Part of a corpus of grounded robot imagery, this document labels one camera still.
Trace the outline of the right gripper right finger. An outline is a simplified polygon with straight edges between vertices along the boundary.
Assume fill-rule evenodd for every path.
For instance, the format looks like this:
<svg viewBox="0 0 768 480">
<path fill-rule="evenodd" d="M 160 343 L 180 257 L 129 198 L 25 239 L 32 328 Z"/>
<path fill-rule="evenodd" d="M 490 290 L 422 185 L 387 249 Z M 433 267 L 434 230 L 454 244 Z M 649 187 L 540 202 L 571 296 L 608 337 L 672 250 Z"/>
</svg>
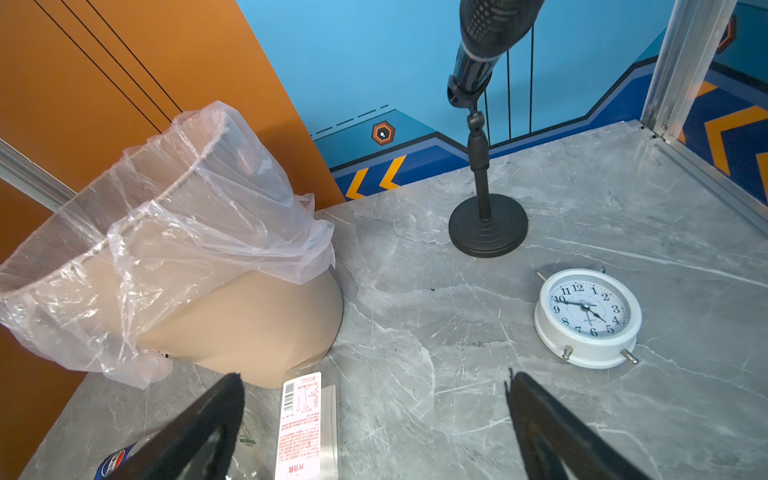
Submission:
<svg viewBox="0 0 768 480">
<path fill-rule="evenodd" d="M 647 477 L 530 375 L 510 371 L 505 398 L 529 479 Z"/>
</svg>

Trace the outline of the white pink carton box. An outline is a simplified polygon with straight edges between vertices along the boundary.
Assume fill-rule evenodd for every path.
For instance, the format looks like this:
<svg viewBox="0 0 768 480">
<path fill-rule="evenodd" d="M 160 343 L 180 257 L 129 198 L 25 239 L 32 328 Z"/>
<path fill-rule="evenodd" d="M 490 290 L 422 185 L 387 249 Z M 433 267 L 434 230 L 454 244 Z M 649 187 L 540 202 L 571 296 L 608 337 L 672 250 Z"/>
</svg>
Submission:
<svg viewBox="0 0 768 480">
<path fill-rule="evenodd" d="M 282 387 L 275 477 L 339 477 L 337 389 L 320 372 Z"/>
</svg>

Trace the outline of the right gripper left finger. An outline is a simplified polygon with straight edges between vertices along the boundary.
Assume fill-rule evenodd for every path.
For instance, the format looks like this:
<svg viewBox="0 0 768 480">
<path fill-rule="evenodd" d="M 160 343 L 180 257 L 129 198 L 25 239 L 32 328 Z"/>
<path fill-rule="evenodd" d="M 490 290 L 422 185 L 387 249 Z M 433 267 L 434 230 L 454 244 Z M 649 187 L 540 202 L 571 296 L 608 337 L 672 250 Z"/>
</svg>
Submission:
<svg viewBox="0 0 768 480">
<path fill-rule="evenodd" d="M 106 479 L 225 479 L 244 406 L 241 376 L 223 376 Z"/>
</svg>

